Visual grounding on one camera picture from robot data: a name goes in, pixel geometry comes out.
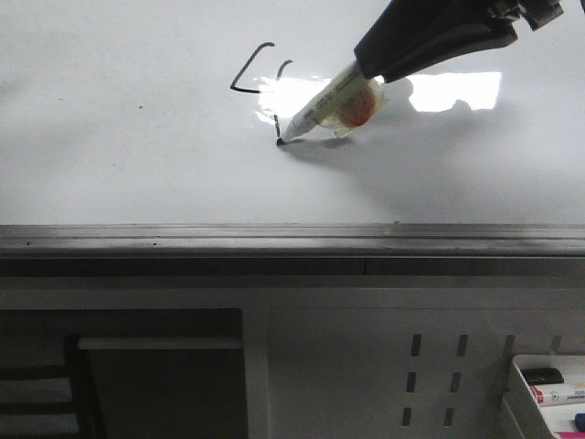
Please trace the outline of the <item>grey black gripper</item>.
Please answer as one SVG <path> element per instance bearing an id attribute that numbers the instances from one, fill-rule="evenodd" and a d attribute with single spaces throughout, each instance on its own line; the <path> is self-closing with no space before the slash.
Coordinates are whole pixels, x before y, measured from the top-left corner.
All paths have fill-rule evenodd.
<path id="1" fill-rule="evenodd" d="M 367 79 L 392 82 L 448 59 L 507 47 L 517 40 L 509 22 L 523 18 L 536 31 L 564 10 L 554 0 L 497 0 L 487 12 L 484 1 L 392 1 L 356 45 L 356 61 Z"/>

